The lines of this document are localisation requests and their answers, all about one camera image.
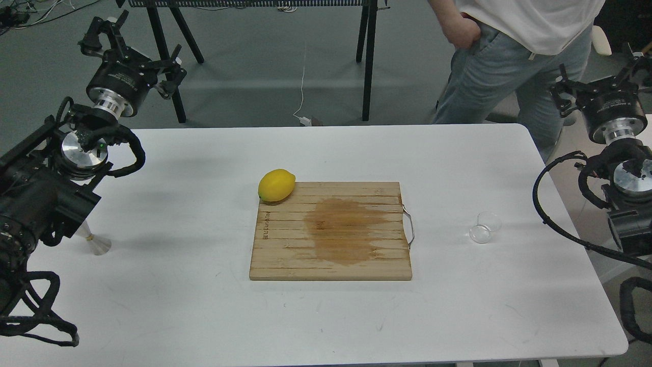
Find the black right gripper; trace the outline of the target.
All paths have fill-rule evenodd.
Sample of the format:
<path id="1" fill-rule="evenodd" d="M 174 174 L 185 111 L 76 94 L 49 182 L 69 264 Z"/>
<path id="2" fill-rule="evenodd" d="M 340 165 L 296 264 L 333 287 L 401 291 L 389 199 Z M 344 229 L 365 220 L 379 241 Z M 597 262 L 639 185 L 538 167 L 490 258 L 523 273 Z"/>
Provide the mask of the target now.
<path id="1" fill-rule="evenodd" d="M 560 77 L 549 88 L 560 116 L 565 118 L 573 111 L 580 111 L 589 139 L 597 144 L 635 137 L 648 125 L 639 91 L 651 93 L 651 56 L 645 51 L 633 51 L 629 43 L 622 44 L 621 49 L 629 58 L 619 72 L 619 84 L 614 82 L 615 76 L 589 83 L 573 81 L 565 65 L 561 64 Z M 641 70 L 645 70 L 647 76 L 639 88 L 632 79 Z"/>

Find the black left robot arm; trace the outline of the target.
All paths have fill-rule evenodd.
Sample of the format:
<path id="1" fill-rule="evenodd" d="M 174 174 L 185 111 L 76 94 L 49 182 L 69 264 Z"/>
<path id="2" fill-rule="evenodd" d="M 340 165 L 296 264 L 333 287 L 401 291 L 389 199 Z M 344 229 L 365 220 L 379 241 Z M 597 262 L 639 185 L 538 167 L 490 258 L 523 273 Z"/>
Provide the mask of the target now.
<path id="1" fill-rule="evenodd" d="M 30 271 L 28 260 L 38 244 L 57 246 L 84 227 L 104 177 L 144 167 L 140 140 L 119 119 L 135 116 L 151 90 L 173 97 L 186 77 L 180 45 L 155 61 L 124 42 L 127 17 L 124 10 L 117 19 L 93 18 L 79 42 L 82 54 L 101 60 L 87 88 L 92 105 L 65 98 L 55 116 L 2 156 L 2 336 L 79 344 L 77 326 L 52 309 L 58 274 Z"/>

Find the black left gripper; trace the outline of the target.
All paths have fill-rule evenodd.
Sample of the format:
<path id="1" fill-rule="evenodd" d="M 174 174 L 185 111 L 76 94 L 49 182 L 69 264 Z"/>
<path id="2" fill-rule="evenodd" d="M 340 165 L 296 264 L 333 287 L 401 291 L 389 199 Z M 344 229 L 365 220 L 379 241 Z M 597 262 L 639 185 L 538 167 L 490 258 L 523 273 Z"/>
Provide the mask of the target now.
<path id="1" fill-rule="evenodd" d="M 103 58 L 86 88 L 88 97 L 96 103 L 104 92 L 119 95 L 124 101 L 121 116 L 126 118 L 138 113 L 151 89 L 155 89 L 161 98 L 172 98 L 187 75 L 178 57 L 181 44 L 177 44 L 169 59 L 158 61 L 152 61 L 138 49 L 127 46 L 120 30 L 128 15 L 129 11 L 123 10 L 116 19 L 96 16 L 83 39 L 78 42 L 85 56 Z M 106 35 L 110 48 L 103 48 L 100 35 Z"/>

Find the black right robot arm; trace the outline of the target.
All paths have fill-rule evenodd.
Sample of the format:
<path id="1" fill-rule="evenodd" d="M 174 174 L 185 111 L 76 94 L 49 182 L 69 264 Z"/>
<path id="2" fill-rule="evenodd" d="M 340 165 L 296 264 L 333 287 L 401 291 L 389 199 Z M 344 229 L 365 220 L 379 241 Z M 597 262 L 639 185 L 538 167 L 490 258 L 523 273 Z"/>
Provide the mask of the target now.
<path id="1" fill-rule="evenodd" d="M 549 89 L 555 107 L 562 117 L 579 111 L 585 119 L 589 139 L 605 148 L 587 156 L 574 151 L 547 164 L 536 178 L 532 200 L 542 222 L 566 239 L 603 256 L 650 270 L 651 188 L 650 148 L 638 139 L 648 120 L 640 102 L 640 87 L 634 80 L 639 72 L 650 73 L 650 55 L 634 52 L 628 44 L 628 63 L 615 76 L 584 83 L 568 77 L 560 65 L 560 77 Z M 539 185 L 550 170 L 564 161 L 575 160 L 578 169 L 578 190 L 594 207 L 606 211 L 607 223 L 616 249 L 581 240 L 559 227 L 541 206 Z"/>

